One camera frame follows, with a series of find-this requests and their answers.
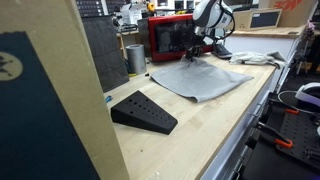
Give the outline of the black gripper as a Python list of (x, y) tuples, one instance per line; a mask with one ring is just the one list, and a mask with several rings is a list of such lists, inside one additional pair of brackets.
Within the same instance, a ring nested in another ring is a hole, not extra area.
[(193, 57), (199, 58), (202, 54), (203, 47), (206, 43), (203, 41), (203, 36), (195, 35), (191, 41), (191, 47), (187, 50), (185, 58), (191, 62), (193, 62)]

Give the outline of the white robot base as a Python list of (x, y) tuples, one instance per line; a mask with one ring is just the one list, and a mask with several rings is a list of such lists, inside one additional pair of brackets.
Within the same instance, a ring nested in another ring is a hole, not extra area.
[(320, 83), (311, 82), (302, 85), (298, 89), (295, 98), (300, 101), (307, 102), (317, 107), (320, 107)]

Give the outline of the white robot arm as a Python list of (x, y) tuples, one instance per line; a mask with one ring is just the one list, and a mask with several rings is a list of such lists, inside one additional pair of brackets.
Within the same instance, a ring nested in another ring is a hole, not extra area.
[[(185, 58), (193, 61), (203, 52), (203, 39), (209, 37), (216, 43), (230, 36), (235, 31), (235, 18), (232, 10), (223, 0), (202, 0), (193, 10), (192, 22), (194, 31), (192, 34), (191, 46), (187, 49)], [(226, 29), (232, 23), (232, 28), (224, 36), (212, 35), (216, 29)]]

